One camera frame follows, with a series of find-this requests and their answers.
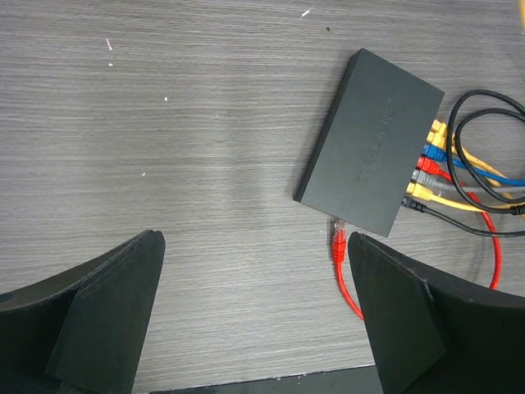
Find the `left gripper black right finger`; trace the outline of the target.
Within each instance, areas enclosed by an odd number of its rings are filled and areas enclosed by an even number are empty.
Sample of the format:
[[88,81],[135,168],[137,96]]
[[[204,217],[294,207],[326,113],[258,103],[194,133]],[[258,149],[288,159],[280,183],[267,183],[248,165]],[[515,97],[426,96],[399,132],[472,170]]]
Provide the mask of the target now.
[[385,393],[522,393],[524,299],[354,232],[349,262]]

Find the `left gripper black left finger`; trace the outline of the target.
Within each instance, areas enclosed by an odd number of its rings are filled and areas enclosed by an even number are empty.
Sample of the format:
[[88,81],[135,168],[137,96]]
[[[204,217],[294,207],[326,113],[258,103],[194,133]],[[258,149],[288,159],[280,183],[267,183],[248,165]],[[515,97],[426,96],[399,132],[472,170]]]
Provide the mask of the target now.
[[166,242],[147,230],[1,295],[3,393],[130,393]]

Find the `black network switch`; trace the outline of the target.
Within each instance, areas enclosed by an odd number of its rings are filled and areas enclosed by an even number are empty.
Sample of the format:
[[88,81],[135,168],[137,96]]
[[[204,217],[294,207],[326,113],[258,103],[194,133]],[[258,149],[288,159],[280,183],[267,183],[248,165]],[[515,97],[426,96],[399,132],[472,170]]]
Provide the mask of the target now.
[[294,200],[387,237],[444,95],[359,49],[349,58]]

